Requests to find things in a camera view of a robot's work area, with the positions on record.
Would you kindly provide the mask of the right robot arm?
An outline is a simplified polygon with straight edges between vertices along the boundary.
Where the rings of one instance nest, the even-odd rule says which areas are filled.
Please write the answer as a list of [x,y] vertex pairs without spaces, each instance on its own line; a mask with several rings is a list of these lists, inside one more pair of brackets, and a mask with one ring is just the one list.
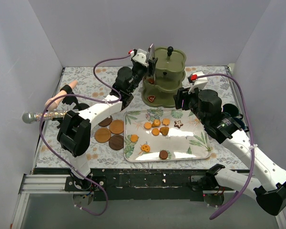
[[176,109],[190,110],[207,135],[236,155],[253,178],[216,164],[191,182],[196,189],[228,187],[255,199],[268,214],[277,216],[286,207],[286,170],[273,162],[251,140],[235,117],[221,109],[222,100],[214,90],[179,88],[174,95]]

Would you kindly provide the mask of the brown star cookie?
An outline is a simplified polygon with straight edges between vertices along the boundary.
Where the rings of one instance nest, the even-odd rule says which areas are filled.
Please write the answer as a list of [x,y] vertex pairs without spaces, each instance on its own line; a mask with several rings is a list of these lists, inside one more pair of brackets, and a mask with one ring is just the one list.
[[148,81],[150,84],[154,84],[154,79],[152,79],[152,78],[147,79],[147,81]]

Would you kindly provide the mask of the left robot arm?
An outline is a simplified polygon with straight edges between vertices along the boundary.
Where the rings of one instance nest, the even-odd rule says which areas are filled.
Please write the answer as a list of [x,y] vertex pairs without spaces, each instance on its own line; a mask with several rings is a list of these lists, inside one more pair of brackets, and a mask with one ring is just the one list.
[[69,111],[64,116],[57,140],[68,152],[71,163],[70,175],[80,190],[86,191],[92,185],[92,179],[88,176],[91,170],[85,156],[90,146],[91,129],[131,103],[132,93],[145,76],[154,74],[157,61],[157,58],[152,58],[145,66],[132,60],[132,68],[119,69],[112,90],[105,99],[77,113]]

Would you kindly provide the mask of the metal serving tongs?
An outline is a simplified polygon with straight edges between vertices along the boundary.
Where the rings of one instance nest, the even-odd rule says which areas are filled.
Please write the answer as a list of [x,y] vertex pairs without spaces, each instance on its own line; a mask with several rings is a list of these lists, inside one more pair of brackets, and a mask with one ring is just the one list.
[[150,45],[150,47],[148,48],[148,76],[151,77],[153,79],[153,83],[155,82],[155,67],[156,67],[156,63],[157,63],[157,58],[155,58],[155,46],[152,43]]

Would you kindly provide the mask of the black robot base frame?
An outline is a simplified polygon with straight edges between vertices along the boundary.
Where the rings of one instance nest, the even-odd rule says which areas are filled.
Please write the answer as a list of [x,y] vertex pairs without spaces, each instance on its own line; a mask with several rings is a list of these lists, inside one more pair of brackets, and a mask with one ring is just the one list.
[[105,189],[109,200],[203,201],[203,191],[195,190],[192,182],[205,173],[205,169],[92,169],[89,178]]

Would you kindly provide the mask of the orange flower cookie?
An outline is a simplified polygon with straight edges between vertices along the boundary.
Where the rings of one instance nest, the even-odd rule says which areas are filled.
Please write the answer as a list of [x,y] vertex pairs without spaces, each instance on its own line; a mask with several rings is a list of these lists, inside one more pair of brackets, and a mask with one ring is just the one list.
[[162,123],[163,123],[163,125],[169,125],[170,124],[170,119],[164,118]]

